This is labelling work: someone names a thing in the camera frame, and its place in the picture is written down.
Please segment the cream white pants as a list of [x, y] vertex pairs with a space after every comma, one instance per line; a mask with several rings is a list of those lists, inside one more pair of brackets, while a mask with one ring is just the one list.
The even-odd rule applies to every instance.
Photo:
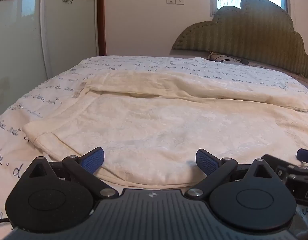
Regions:
[[97, 177], [122, 186], [187, 187], [203, 178], [196, 151], [250, 163], [272, 154], [292, 163], [308, 149], [308, 89], [283, 76], [271, 85], [176, 72], [105, 72], [75, 99], [23, 127], [52, 159], [97, 147]]

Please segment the blue grey bed sheet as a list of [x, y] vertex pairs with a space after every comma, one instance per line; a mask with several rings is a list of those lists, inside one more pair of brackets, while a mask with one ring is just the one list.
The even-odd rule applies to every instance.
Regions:
[[275, 71], [285, 73], [285, 74], [291, 76], [292, 78], [296, 79], [298, 82], [300, 82], [303, 86], [305, 86], [308, 89], [308, 79], [299, 75], [299, 74], [294, 74], [294, 73], [291, 73], [291, 72], [289, 72], [285, 69], [282, 69], [282, 68], [278, 68], [278, 67], [274, 67], [274, 66], [271, 66], [271, 65], [268, 65], [268, 64], [254, 62], [254, 61], [248, 61], [248, 65], [252, 66], [252, 67], [272, 69], [272, 70], [275, 70]]

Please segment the white bedspread with script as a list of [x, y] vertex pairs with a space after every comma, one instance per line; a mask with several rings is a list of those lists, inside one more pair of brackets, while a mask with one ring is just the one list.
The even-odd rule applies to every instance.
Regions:
[[251, 81], [258, 85], [271, 85], [282, 81], [283, 76], [294, 79], [272, 69], [219, 63], [201, 57], [102, 56], [85, 59], [23, 95], [0, 115], [0, 219], [6, 216], [4, 206], [9, 193], [33, 159], [44, 155], [55, 160], [28, 139], [23, 127], [50, 116], [64, 101], [77, 98], [93, 77], [118, 70], [176, 72], [213, 80]]

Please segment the striped pillow at headboard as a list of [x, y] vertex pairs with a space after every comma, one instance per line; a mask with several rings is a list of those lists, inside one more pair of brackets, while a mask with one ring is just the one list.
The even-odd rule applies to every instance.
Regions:
[[246, 59], [240, 59], [233, 56], [223, 55], [220, 53], [210, 52], [208, 59], [210, 61], [220, 62], [220, 63], [226, 63], [226, 64], [240, 64], [240, 65], [249, 65], [249, 61]]

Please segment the green scalloped headboard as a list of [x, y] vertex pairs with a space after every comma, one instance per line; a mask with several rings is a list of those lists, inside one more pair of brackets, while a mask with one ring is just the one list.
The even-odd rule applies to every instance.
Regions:
[[265, 63], [308, 79], [308, 55], [289, 14], [268, 0], [226, 5], [184, 29], [173, 50], [207, 51]]

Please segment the wardrobe with flower-patterned doors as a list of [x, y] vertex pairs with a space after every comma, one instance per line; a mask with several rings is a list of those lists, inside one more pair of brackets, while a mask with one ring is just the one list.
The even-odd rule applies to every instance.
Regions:
[[99, 0], [0, 0], [0, 115], [23, 94], [99, 54]]

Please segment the white wall socket plate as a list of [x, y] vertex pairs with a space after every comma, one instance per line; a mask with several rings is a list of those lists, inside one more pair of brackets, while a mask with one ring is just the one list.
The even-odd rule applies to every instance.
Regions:
[[184, 4], [184, 0], [166, 0], [166, 4]]

